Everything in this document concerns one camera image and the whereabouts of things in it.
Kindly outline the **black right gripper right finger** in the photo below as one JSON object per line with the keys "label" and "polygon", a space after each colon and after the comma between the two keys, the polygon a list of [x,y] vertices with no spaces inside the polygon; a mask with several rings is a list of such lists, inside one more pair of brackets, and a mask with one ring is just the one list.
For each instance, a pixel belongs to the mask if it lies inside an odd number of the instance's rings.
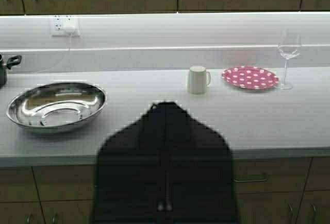
{"label": "black right gripper right finger", "polygon": [[171,223],[238,223],[232,153],[217,132],[166,102],[166,212]]}

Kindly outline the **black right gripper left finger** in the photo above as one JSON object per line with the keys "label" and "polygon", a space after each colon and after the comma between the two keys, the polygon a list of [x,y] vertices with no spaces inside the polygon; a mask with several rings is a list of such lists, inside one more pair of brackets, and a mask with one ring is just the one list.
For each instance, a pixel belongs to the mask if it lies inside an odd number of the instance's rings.
{"label": "black right gripper left finger", "polygon": [[95,168],[91,223],[158,223],[163,103],[110,136]]}

